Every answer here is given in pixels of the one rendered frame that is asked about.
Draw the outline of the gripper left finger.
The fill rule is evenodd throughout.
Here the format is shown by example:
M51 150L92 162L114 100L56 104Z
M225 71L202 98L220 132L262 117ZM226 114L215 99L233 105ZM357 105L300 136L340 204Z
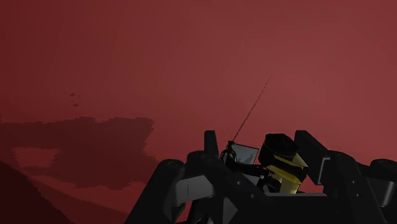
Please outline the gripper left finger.
M248 224L248 211L235 191L235 177L219 160L216 133L204 133L204 149L187 161L167 159L153 172L125 224Z

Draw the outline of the grey plate with thin rod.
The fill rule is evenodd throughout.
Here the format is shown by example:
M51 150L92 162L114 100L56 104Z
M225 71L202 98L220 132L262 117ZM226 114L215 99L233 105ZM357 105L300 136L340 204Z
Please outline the grey plate with thin rod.
M264 94L266 87L268 86L269 82L271 81L273 74L269 76L267 81L265 82L261 92L257 96L255 102L251 106L250 110L248 111L247 115L245 116L244 120L242 121L241 125L237 129L235 135L233 136L232 140L228 141L226 148L221 152L219 159L224 163L227 164L228 162L236 162L244 165L253 165L254 161L258 155L259 149L246 146L244 144L236 143L235 140L239 136L241 130L245 126L246 122L248 121L249 117L251 116L252 112L254 111L255 107L258 104L258 101Z

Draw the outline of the black and yellow figure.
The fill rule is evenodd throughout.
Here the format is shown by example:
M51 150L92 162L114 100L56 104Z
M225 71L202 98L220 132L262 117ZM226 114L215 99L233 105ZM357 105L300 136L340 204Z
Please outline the black and yellow figure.
M298 146L286 134L267 134L258 161L268 171L258 186L270 193L298 193L307 177L308 165L298 154Z

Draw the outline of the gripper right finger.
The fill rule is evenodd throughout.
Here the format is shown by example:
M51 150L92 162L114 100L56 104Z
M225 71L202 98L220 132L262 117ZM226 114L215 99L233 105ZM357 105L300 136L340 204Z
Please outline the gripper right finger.
M370 165L323 146L306 130L295 144L308 165L307 174L331 199L341 224L397 224L397 162L385 158Z

